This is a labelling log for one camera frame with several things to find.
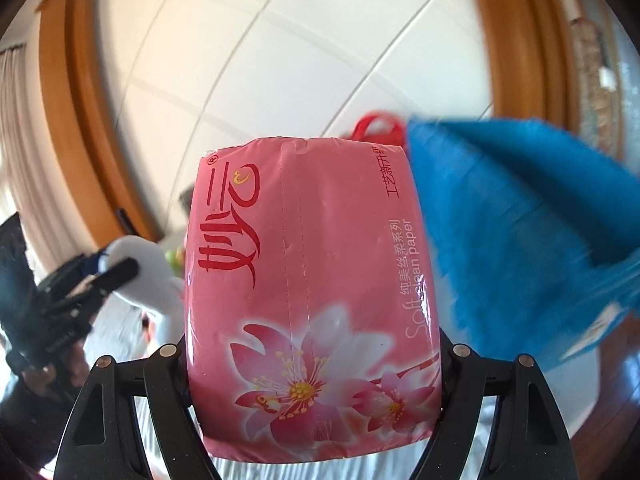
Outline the pink tissue paper pack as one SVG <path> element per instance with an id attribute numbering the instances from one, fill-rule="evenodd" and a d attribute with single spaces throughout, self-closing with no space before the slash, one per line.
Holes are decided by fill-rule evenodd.
<path id="1" fill-rule="evenodd" d="M 205 155 L 185 277 L 189 387 L 209 454 L 307 463 L 433 432 L 439 327 L 402 148 L 261 138 Z"/>

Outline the blue plastic storage crate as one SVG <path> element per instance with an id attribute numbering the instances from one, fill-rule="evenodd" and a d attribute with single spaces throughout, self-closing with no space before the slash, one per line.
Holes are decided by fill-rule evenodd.
<path id="1" fill-rule="evenodd" d="M 457 328 L 482 356 L 579 356 L 639 309 L 639 180 L 538 120 L 412 118 L 407 148 Z"/>

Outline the red plastic toy case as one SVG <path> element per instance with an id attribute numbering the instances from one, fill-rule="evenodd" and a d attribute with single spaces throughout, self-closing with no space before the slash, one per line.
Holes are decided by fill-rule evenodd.
<path id="1" fill-rule="evenodd" d="M 406 122 L 389 112 L 371 112 L 363 115 L 346 138 L 353 141 L 393 145 L 406 145 Z"/>

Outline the rolled patterned carpet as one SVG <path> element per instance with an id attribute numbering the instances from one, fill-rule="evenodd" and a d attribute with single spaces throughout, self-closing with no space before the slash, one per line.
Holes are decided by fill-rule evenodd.
<path id="1" fill-rule="evenodd" d="M 617 157 L 620 135 L 617 77 L 600 28 L 588 18 L 570 22 L 578 83 L 579 137 L 592 148 Z"/>

